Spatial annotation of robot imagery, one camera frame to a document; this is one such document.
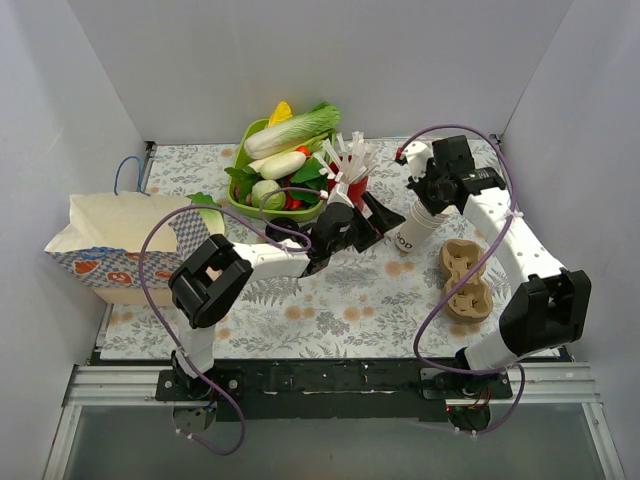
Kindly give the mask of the stack of white paper cups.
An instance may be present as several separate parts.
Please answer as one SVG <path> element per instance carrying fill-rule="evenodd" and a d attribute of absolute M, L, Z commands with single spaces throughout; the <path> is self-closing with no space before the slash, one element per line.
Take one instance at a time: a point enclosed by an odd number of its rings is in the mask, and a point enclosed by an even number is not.
<path fill-rule="evenodd" d="M 455 207 L 448 206 L 442 212 L 432 215 L 420 200 L 416 200 L 396 234 L 396 247 L 406 253 L 414 251 L 454 212 Z"/>

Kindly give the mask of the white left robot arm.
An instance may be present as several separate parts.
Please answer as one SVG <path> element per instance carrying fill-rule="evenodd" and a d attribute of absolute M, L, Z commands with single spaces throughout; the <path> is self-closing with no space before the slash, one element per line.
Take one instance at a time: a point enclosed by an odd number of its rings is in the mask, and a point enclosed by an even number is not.
<path fill-rule="evenodd" d="M 335 253 L 349 247 L 363 252 L 405 221 L 370 193 L 364 193 L 363 200 L 369 216 L 355 206 L 334 202 L 311 224 L 274 219 L 266 228 L 274 244 L 232 243 L 214 234 L 187 257 L 168 285 L 174 305 L 185 317 L 173 364 L 182 371 L 178 387 L 188 398 L 200 400 L 211 392 L 215 325 L 246 284 L 314 275 L 329 265 Z"/>

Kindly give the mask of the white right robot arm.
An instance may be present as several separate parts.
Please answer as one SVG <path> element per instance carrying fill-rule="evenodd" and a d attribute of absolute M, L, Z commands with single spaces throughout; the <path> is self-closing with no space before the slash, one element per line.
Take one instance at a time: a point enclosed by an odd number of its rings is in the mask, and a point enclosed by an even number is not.
<path fill-rule="evenodd" d="M 507 169 L 476 166 L 468 140 L 459 135 L 411 152 L 410 139 L 396 161 L 408 165 L 408 189 L 436 215 L 452 206 L 484 236 L 507 274 L 512 297 L 498 327 L 460 350 L 452 372 L 454 389 L 475 397 L 489 375 L 542 350 L 579 340 L 584 331 L 592 284 L 582 270 L 570 271 L 551 255 L 525 222 Z"/>

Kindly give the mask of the patterned paper takeout bag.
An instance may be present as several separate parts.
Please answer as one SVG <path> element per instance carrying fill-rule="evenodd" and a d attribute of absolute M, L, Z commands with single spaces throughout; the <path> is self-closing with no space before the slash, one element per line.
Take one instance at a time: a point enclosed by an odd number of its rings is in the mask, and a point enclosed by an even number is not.
<path fill-rule="evenodd" d="M 142 265 L 150 294 L 159 306 L 172 304 L 172 273 L 212 234 L 225 232 L 222 214 L 190 210 L 172 218 L 154 234 L 144 254 L 144 240 L 164 216 L 189 206 L 217 203 L 201 192 L 184 196 L 148 194 L 142 189 L 143 161 L 136 190 L 74 194 L 69 197 L 69 224 L 45 247 L 60 266 L 111 304 L 145 305 L 139 281 Z"/>

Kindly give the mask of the green vegetable basket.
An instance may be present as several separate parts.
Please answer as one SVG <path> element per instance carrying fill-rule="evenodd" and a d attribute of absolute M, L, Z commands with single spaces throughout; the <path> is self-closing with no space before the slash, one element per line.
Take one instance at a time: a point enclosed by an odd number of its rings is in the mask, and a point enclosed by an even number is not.
<path fill-rule="evenodd" d="M 277 188 L 323 189 L 328 186 L 324 172 L 329 162 L 322 147 L 335 140 L 336 131 L 328 130 L 307 140 L 297 140 L 289 147 L 255 159 L 248 153 L 248 145 L 262 137 L 270 126 L 269 120 L 259 119 L 250 124 L 242 137 L 233 164 L 225 169 L 229 177 L 227 200 L 240 213 L 252 218 L 285 217 L 297 223 L 314 219 L 325 201 L 308 192 L 277 193 L 266 199 L 267 193 Z"/>

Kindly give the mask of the red straw holder cup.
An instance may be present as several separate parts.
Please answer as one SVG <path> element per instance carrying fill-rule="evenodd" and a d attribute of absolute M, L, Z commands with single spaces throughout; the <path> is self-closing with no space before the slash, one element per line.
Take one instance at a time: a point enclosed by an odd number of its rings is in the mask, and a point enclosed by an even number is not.
<path fill-rule="evenodd" d="M 350 182 L 355 183 L 355 186 L 349 190 L 349 197 L 360 211 L 364 209 L 364 201 L 361 199 L 361 195 L 366 192 L 369 172 L 368 165 L 357 157 L 350 154 L 343 154 L 339 156 L 338 162 L 332 162 L 330 164 L 331 173 L 328 175 L 329 186 L 328 195 L 331 189 L 334 187 L 335 182 L 333 177 L 338 172 L 343 172 L 345 176 L 349 178 Z"/>

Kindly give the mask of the stack of black lids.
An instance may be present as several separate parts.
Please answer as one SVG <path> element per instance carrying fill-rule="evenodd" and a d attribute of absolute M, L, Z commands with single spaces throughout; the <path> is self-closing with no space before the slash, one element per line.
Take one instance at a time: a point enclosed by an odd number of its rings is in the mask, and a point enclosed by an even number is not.
<path fill-rule="evenodd" d="M 287 217 L 277 217 L 270 221 L 265 227 L 265 234 L 271 240 L 283 242 L 292 240 L 298 242 L 299 225 L 292 219 Z"/>

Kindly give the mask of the toy round green cabbage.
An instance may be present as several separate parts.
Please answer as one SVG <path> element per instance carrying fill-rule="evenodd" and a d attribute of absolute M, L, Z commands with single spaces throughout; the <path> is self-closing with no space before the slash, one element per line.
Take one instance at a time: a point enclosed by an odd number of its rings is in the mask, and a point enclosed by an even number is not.
<path fill-rule="evenodd" d="M 255 208 L 282 210 L 286 200 L 286 193 L 275 180 L 260 180 L 251 189 L 251 205 Z"/>

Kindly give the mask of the white wrapped straw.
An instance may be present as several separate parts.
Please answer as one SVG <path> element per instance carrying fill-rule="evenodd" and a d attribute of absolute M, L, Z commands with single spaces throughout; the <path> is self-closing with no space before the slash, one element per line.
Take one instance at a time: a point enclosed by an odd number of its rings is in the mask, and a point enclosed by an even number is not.
<path fill-rule="evenodd" d="M 379 147 L 368 142 L 362 132 L 353 132 L 349 144 L 341 133 L 337 134 L 336 140 L 337 147 L 328 139 L 323 140 L 320 151 L 313 154 L 321 165 L 319 173 L 329 181 L 354 185 L 378 167 Z"/>

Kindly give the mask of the floral table mat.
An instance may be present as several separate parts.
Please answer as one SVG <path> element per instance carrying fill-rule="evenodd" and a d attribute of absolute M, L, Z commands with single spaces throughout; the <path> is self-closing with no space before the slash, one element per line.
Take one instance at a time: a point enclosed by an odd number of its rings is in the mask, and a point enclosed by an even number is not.
<path fill-rule="evenodd" d="M 380 162 L 367 192 L 388 208 L 407 215 L 415 196 L 405 189 L 408 169 L 393 162 L 402 141 L 380 140 Z M 234 164 L 235 145 L 158 146 L 147 190 L 162 194 L 203 192 L 223 206 Z M 420 249 L 396 248 L 395 230 L 366 252 L 353 249 L 333 256 L 314 276 L 281 278 L 247 285 L 228 315 L 216 325 L 214 353 L 219 358 L 413 357 L 412 343 L 424 318 L 438 303 L 444 277 L 439 250 L 453 238 L 482 235 L 454 212 Z M 451 357 L 488 335 L 511 297 L 508 277 L 495 257 L 483 280 L 494 300 L 492 314 L 479 324 L 458 324 L 441 312 L 421 338 L 422 354 Z M 115 305 L 98 343 L 100 359 L 167 360 L 174 349 L 166 330 L 148 306 Z"/>

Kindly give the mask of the toy white radish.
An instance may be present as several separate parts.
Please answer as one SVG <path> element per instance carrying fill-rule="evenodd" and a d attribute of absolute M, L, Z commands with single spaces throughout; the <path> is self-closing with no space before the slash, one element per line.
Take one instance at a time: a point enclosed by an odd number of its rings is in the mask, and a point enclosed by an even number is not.
<path fill-rule="evenodd" d="M 306 159 L 306 155 L 300 151 L 273 155 L 262 164 L 259 174 L 265 180 L 279 180 L 299 170 Z"/>

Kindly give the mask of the toy napa cabbage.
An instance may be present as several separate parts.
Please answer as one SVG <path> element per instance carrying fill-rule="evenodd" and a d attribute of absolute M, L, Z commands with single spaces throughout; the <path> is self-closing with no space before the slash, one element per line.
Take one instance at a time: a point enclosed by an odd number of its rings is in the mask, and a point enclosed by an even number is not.
<path fill-rule="evenodd" d="M 253 160 L 263 159 L 333 129 L 340 120 L 339 108 L 323 102 L 304 114 L 251 135 L 244 141 L 244 151 Z"/>

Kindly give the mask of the brown cardboard cup carrier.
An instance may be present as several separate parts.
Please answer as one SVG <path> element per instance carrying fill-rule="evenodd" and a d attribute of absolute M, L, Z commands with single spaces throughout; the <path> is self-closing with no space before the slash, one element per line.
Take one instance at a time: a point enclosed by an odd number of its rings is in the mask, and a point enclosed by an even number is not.
<path fill-rule="evenodd" d="M 468 240 L 447 240 L 439 253 L 440 270 L 446 277 L 442 289 L 445 297 L 460 280 L 483 257 L 484 250 Z M 483 281 L 485 265 L 447 301 L 443 307 L 445 314 L 456 322 L 479 324 L 489 317 L 493 310 L 493 296 L 490 287 Z"/>

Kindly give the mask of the toy yellow corn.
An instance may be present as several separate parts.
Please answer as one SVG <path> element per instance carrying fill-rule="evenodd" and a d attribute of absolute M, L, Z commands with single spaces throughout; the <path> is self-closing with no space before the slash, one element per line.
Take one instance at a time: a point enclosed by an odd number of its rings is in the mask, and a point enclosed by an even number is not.
<path fill-rule="evenodd" d="M 268 126 L 278 125 L 292 117 L 293 112 L 290 105 L 286 101 L 280 101 L 270 115 Z"/>

